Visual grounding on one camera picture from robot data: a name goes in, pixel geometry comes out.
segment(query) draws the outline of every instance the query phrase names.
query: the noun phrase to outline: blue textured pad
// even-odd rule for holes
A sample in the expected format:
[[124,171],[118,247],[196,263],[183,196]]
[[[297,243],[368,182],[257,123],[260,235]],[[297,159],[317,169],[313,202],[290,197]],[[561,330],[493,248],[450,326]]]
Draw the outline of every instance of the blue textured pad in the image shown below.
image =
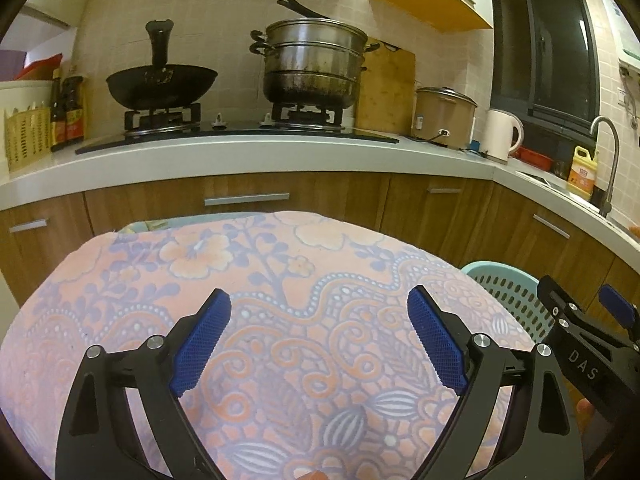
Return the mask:
[[600,288],[598,299],[623,328],[631,328],[636,322],[633,305],[608,283]]
[[434,312],[428,298],[416,288],[409,292],[407,312],[440,382],[460,396],[467,385],[462,351]]
[[176,397],[198,384],[223,330],[231,319],[231,299],[220,290],[209,298],[209,306],[174,358],[174,378],[169,387]]

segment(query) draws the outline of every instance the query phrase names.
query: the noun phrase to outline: window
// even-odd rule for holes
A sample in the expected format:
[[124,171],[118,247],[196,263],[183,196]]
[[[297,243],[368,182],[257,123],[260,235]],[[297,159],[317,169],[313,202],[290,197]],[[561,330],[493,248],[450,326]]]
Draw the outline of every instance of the window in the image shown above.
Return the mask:
[[494,0],[492,107],[595,147],[600,109],[593,28],[584,0]]

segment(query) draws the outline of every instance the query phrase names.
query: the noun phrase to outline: metal screw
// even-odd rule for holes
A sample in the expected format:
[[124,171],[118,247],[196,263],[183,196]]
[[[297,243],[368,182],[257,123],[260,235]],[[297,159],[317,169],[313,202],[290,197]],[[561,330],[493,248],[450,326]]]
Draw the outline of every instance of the metal screw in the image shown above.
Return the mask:
[[89,359],[93,359],[94,357],[98,357],[101,351],[102,349],[98,345],[89,346],[89,348],[86,351],[86,356]]
[[146,340],[146,345],[155,350],[156,348],[160,348],[164,344],[164,337],[161,335],[155,335]]
[[474,343],[481,348],[487,348],[491,344],[491,338],[486,334],[476,334],[474,336]]
[[538,345],[538,353],[542,355],[542,357],[549,357],[551,355],[551,348],[547,345]]

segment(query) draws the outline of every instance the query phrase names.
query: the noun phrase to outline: kettle handle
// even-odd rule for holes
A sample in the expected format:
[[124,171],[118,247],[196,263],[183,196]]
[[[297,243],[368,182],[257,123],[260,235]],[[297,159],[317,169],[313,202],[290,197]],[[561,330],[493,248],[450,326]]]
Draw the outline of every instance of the kettle handle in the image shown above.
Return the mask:
[[509,148],[509,155],[513,155],[520,148],[520,146],[522,146],[522,143],[524,141],[524,126],[522,124],[522,121],[518,117],[512,114],[510,115],[513,118],[513,127],[518,131],[518,140],[516,140],[516,143]]

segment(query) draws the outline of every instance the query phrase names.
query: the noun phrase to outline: table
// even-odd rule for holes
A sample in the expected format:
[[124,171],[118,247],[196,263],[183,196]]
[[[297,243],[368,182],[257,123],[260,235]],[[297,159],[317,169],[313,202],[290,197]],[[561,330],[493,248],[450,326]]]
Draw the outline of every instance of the table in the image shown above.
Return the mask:
[[[86,348],[132,349],[169,332],[214,288],[232,317],[182,403],[230,480],[409,479],[455,406],[406,314],[423,284],[471,332],[532,340],[474,280],[394,238],[303,212],[96,237],[23,306],[0,349],[0,408],[53,478],[66,397]],[[168,473],[137,392],[132,414],[151,466]],[[472,471],[491,457],[509,392]]]

